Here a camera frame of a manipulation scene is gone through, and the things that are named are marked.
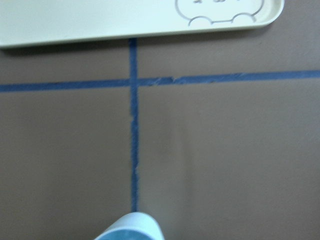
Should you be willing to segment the light blue cup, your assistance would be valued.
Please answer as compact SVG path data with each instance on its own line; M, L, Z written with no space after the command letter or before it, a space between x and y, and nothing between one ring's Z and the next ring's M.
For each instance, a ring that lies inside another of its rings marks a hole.
M165 237L158 222L149 214L143 212L128 213L95 240L164 240Z

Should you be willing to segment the cream bear tray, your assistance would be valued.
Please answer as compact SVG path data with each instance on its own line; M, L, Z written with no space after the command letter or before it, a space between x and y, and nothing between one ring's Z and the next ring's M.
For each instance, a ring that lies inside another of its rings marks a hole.
M282 0L3 0L2 49L250 30L282 13Z

